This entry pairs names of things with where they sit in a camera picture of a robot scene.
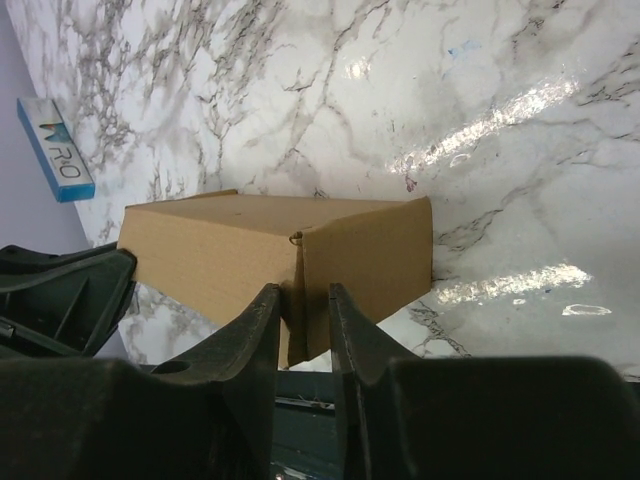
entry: purple wall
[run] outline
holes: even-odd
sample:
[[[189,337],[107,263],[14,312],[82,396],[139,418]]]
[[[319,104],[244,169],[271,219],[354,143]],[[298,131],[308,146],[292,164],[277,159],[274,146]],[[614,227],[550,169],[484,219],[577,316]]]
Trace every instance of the purple wall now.
[[[88,247],[73,204],[59,204],[16,115],[18,97],[35,96],[4,0],[0,0],[0,248],[47,253]]]

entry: box flap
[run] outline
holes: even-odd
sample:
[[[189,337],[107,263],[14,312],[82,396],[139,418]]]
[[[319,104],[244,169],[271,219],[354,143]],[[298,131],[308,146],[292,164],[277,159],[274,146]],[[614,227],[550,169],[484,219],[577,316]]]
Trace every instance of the box flap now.
[[[329,348],[329,284],[343,283],[362,311],[379,322],[430,290],[432,235],[426,197],[305,231],[309,358]]]
[[[265,283],[293,278],[297,257],[288,238],[143,208],[127,210],[118,247],[137,257],[136,281],[218,325],[239,315]]]
[[[189,200],[192,198],[212,198],[212,197],[224,197],[226,195],[237,195],[238,191],[235,189],[231,190],[220,190],[219,192],[208,192],[208,193],[199,193],[198,195],[192,195],[191,197],[181,198],[177,201]]]
[[[401,202],[334,200],[326,198],[224,195],[191,197],[177,202],[136,205],[193,220],[286,236],[335,219],[399,205]]]

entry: white marble countertop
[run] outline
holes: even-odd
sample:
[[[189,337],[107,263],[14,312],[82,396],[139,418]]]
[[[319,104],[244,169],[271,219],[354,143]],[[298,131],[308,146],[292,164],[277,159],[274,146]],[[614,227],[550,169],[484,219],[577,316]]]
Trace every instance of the white marble countertop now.
[[[591,354],[640,376],[637,0],[8,9],[96,181],[77,206],[94,244],[126,205],[221,188],[429,195],[434,290],[384,328],[420,355]],[[138,361],[212,331],[138,303]]]

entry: brown cardboard box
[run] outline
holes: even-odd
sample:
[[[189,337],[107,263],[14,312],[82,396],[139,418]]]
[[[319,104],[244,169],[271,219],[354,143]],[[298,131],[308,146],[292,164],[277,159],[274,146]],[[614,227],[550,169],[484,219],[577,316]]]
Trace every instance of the brown cardboard box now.
[[[429,291],[431,204],[225,191],[128,207],[118,246],[138,258],[137,281],[218,325],[280,284],[280,365],[291,366],[329,348],[330,283],[375,322]]]

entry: black plastic part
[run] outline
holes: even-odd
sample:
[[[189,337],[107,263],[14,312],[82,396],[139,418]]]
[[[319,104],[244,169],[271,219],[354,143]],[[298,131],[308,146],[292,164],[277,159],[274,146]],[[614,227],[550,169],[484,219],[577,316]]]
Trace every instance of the black plastic part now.
[[[638,401],[603,362],[419,359],[332,285],[333,373],[277,372],[279,301],[153,373],[0,362],[0,476],[640,478]]]
[[[1,476],[268,478],[279,332],[268,285],[156,374],[122,361],[0,362]]]
[[[638,402],[604,362],[419,359],[330,292],[344,478],[640,478]]]
[[[60,256],[0,250],[0,358],[94,355],[131,302],[135,266],[115,244]]]

